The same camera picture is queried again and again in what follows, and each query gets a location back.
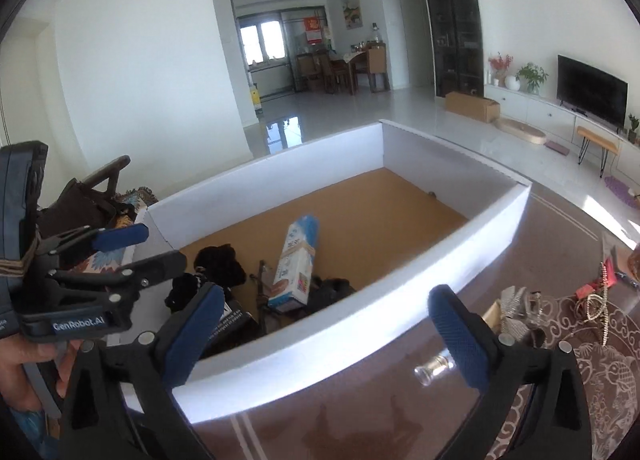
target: white cardboard box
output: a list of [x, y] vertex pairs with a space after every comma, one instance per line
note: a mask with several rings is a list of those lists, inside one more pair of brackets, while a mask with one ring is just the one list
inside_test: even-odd
[[[436, 285], [460, 291], [511, 243], [530, 181], [440, 138], [383, 120], [254, 160], [176, 193], [138, 216], [148, 240], [141, 260], [320, 188], [386, 167], [468, 218], [468, 223], [405, 266], [313, 316], [200, 361], [174, 389], [193, 422], [224, 417], [302, 390], [379, 350], [427, 317]], [[142, 291], [133, 327], [110, 344], [157, 330], [169, 317], [166, 282]], [[389, 306], [405, 310], [389, 311]], [[127, 403], [139, 409], [124, 386]]]

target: bench metal legs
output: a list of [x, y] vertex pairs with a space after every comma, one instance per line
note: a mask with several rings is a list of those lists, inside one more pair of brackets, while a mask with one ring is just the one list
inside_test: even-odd
[[[590, 140], [585, 136], [582, 138], [582, 147], [580, 148], [580, 155], [578, 155], [578, 166], [582, 164], [584, 156], [587, 154], [587, 148], [589, 147]], [[609, 150], [602, 148], [602, 157], [600, 159], [600, 178], [604, 173], [604, 168], [607, 165], [607, 159], [609, 157]]]
[[600, 178], [602, 178], [604, 167], [607, 165], [607, 157], [609, 157], [609, 150], [602, 148], [602, 158], [600, 159]]

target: potted plant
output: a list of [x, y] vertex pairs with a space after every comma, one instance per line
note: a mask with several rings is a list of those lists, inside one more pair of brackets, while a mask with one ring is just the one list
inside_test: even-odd
[[500, 84], [500, 81], [502, 81], [505, 75], [507, 75], [507, 69], [511, 64], [511, 61], [513, 61], [513, 57], [507, 54], [506, 57], [503, 58], [500, 52], [498, 52], [498, 57], [494, 56], [489, 58], [489, 64], [491, 65], [491, 68], [493, 68], [495, 72], [494, 86], [498, 86]]
[[544, 71], [542, 66], [529, 62], [518, 70], [516, 77], [524, 77], [527, 80], [527, 92], [538, 95], [540, 93], [540, 85], [546, 82], [549, 74]]
[[632, 144], [636, 143], [636, 130], [638, 129], [638, 124], [640, 124], [640, 120], [633, 115], [629, 115], [629, 120], [631, 121], [631, 129], [629, 130], [629, 142]]

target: black cabinet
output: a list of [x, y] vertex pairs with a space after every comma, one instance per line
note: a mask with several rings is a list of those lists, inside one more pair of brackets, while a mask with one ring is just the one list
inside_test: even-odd
[[478, 0], [427, 0], [433, 36], [436, 95], [482, 96], [484, 61]]

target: small plant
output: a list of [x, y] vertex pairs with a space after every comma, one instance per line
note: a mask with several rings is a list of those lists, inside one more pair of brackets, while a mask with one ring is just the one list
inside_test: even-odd
[[540, 85], [546, 82], [549, 74], [544, 71], [542, 66], [534, 65], [533, 63], [527, 63], [524, 65], [516, 77], [524, 77], [527, 80], [527, 90], [530, 94], [537, 94], [540, 91]]
[[507, 70], [512, 61], [513, 57], [507, 54], [503, 58], [500, 52], [498, 52], [498, 57], [494, 56], [489, 58], [491, 68], [495, 70], [498, 79], [503, 78], [507, 74]]
[[634, 132], [638, 129], [638, 125], [640, 124], [640, 120], [636, 116], [629, 115], [629, 120], [631, 121], [631, 131]]

